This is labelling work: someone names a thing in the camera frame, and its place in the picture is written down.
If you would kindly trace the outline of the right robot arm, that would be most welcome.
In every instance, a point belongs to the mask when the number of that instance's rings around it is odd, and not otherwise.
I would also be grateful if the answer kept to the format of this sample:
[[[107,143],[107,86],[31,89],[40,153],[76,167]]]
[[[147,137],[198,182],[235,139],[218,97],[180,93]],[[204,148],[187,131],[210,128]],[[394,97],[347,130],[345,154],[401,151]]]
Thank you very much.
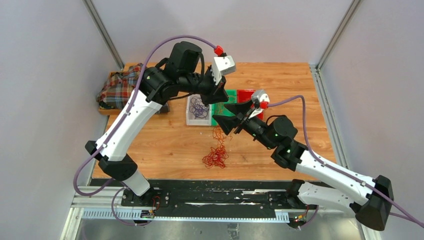
[[[228,135],[246,131],[255,141],[272,150],[271,158],[283,169],[312,176],[326,186],[293,180],[286,192],[286,203],[294,209],[301,205],[330,207],[353,216],[362,225],[383,231],[393,206],[391,180],[383,175],[375,178],[344,168],[295,140],[298,129],[286,115],[265,122],[254,115],[253,102],[225,104],[232,116],[212,117]]]

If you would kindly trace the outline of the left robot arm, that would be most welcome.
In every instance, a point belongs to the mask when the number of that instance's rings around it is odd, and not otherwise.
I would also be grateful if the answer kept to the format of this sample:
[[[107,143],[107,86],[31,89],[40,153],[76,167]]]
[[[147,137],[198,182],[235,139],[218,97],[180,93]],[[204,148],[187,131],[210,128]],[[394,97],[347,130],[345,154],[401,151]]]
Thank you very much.
[[[236,64],[220,46],[214,52],[212,64],[206,67],[199,46],[188,41],[176,43],[169,57],[140,72],[141,82],[106,133],[85,145],[102,171],[124,183],[142,207],[152,203],[153,193],[127,151],[149,119],[168,101],[177,100],[179,93],[199,95],[206,106],[228,101],[225,75],[233,73]]]

